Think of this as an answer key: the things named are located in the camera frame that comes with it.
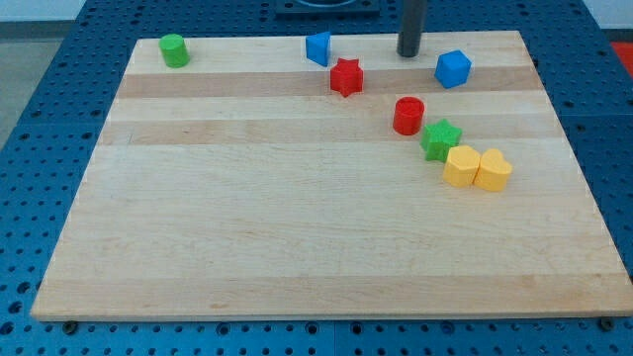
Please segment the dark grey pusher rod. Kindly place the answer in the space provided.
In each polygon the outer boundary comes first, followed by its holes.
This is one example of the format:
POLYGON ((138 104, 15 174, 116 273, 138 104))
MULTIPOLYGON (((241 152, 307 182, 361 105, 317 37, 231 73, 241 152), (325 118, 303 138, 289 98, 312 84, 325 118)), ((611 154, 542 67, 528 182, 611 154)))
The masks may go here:
POLYGON ((404 0, 397 53, 401 57, 419 54, 421 35, 427 13, 427 0, 404 0))

